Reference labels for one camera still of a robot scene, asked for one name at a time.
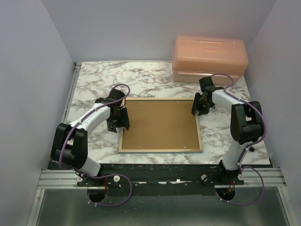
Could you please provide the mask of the orange translucent plastic box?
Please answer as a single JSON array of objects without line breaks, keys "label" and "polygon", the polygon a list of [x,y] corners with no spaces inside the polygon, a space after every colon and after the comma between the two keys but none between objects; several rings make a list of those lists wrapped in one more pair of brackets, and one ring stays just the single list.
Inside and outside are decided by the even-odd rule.
[{"label": "orange translucent plastic box", "polygon": [[178,36],[172,56],[176,82],[198,83],[213,76],[216,85],[229,85],[244,76],[248,57],[242,40]]}]

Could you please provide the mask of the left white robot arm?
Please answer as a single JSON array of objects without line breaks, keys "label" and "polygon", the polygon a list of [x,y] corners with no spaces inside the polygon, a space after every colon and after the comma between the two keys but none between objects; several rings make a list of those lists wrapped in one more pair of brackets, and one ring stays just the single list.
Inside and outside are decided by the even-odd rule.
[{"label": "left white robot arm", "polygon": [[99,186],[104,182],[101,165],[88,157],[88,136],[104,121],[107,130],[116,133],[118,129],[129,129],[130,121],[125,101],[130,89],[125,94],[114,86],[105,98],[98,98],[94,105],[79,119],[69,123],[60,123],[55,131],[51,149],[51,159],[84,174],[89,182]]}]

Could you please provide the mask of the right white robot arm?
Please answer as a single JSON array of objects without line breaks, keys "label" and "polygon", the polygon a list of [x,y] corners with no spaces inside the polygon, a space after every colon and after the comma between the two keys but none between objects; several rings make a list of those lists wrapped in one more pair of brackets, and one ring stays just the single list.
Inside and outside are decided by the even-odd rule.
[{"label": "right white robot arm", "polygon": [[201,93],[195,94],[191,114],[208,114],[216,105],[230,113],[230,133],[233,140],[221,161],[223,169],[216,173],[217,181],[225,185],[233,180],[232,171],[240,168],[247,150],[265,138],[267,129],[258,101],[248,102],[229,93],[229,86],[215,86],[212,77],[213,75],[199,80]]}]

